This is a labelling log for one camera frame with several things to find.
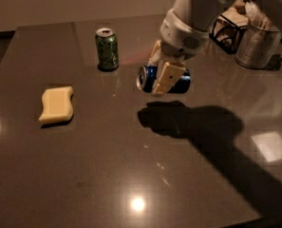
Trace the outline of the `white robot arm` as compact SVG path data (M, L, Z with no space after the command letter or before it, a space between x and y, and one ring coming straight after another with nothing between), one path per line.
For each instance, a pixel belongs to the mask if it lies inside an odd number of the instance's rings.
M185 61L197 55L209 39L217 17L236 0L176 0L160 26L149 63L158 67L152 93L167 93L185 71ZM254 0L282 32L282 0Z

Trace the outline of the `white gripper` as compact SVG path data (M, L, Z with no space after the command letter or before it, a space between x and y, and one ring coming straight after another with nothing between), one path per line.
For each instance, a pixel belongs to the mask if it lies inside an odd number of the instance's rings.
M200 53L209 39L208 31L191 28L182 22L170 9L160 26L160 40L157 40L150 54L148 64L158 65L161 52L170 57L188 60ZM185 72L184 64L166 62L153 83L152 94L166 94Z

